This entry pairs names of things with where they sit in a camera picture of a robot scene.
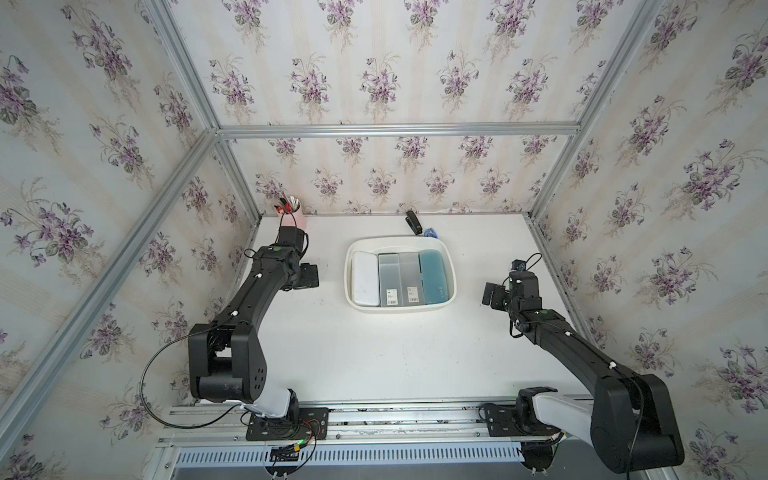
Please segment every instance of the barcode label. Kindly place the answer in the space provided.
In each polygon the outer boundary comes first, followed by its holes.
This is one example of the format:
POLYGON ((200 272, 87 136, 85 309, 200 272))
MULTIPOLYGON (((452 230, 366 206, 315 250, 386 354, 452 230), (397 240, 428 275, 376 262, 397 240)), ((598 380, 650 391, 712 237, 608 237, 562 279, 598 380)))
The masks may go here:
POLYGON ((386 304, 397 305, 397 289, 391 289, 386 291, 386 304))
POLYGON ((414 303, 419 301, 419 289, 415 286, 408 287, 408 303, 414 303))

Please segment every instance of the metal vent grille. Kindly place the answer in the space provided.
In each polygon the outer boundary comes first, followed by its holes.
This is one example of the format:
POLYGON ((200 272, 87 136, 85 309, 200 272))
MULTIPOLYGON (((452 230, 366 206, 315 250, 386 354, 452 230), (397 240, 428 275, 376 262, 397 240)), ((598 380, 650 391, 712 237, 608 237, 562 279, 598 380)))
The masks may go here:
MULTIPOLYGON (((268 462, 271 446, 184 447, 177 468, 262 466, 268 462)), ((299 454, 303 462, 311 453, 308 446, 299 454)), ((519 442, 391 443, 379 445, 318 445, 307 465, 414 465, 428 463, 522 462, 519 442)), ((277 465, 295 465, 278 462, 277 465)))

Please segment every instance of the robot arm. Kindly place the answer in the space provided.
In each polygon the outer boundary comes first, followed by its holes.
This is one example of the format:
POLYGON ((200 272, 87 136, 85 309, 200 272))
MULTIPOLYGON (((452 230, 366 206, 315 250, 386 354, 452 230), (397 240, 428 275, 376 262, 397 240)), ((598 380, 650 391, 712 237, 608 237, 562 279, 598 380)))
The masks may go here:
MULTIPOLYGON (((192 328, 193 334, 210 330, 188 340, 190 390, 194 398, 211 402, 235 399, 253 404, 263 397, 273 406, 273 399, 287 392, 267 383, 266 360, 257 334, 278 290, 318 286, 317 265, 300 264, 303 242, 301 229, 280 227, 277 241, 253 255, 251 271, 232 301, 211 324, 198 323, 192 328), (232 356, 221 356, 220 352, 227 347, 231 347, 232 356)), ((262 409, 260 413, 284 416, 289 397, 286 393, 283 406, 262 409)))
POLYGON ((548 387, 525 389, 518 397, 518 421, 568 427, 616 473, 681 464, 683 445, 664 382, 615 362, 578 335, 562 315, 543 309, 538 279, 525 270, 525 262, 514 261, 509 281, 510 290, 486 283, 483 303, 507 312, 510 334, 525 336, 551 353, 594 398, 590 410, 548 387))

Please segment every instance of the white plastic tub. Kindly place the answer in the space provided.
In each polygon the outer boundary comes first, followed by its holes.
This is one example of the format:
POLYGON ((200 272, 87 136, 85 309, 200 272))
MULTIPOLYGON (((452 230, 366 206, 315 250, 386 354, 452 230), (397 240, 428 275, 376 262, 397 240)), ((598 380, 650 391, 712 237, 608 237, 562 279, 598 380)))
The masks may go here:
POLYGON ((453 260, 445 244, 434 237, 378 237, 357 240, 346 251, 344 265, 344 295, 349 305, 366 313, 417 313, 437 310, 449 305, 456 298, 456 276, 453 270, 453 260), (417 306, 361 306, 352 301, 352 254, 356 251, 379 253, 421 252, 423 250, 437 250, 442 255, 442 263, 445 266, 445 279, 448 283, 448 300, 443 303, 417 306))

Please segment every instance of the floral wallpaper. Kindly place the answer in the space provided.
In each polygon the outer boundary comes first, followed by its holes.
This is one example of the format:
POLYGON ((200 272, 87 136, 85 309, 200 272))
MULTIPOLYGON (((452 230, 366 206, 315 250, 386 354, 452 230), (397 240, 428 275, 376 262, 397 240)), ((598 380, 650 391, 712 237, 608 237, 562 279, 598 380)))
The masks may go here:
POLYGON ((0 404, 202 131, 141 2, 44 3, 0 4, 0 404))
POLYGON ((306 214, 530 210, 562 135, 249 139, 233 152, 260 210, 283 193, 306 214))
MULTIPOLYGON (((687 3, 649 60, 697 21, 687 3)), ((575 120, 638 4, 169 2, 221 124, 575 120)))
POLYGON ((765 477, 766 50, 764 0, 667 2, 538 219, 596 344, 667 383, 685 479, 765 477))
MULTIPOLYGON (((0 478, 141 478, 160 428, 138 397, 141 372, 158 348, 221 311, 249 232, 240 199, 215 156, 208 157, 5 460, 0 478)), ((48 263, 61 262, 53 259, 48 263)), ((0 333, 5 343, 14 334, 10 327, 7 336, 0 333)), ((161 415, 192 400, 185 345, 169 348, 147 374, 147 401, 161 415)), ((3 353, 4 368, 14 355, 3 353)))

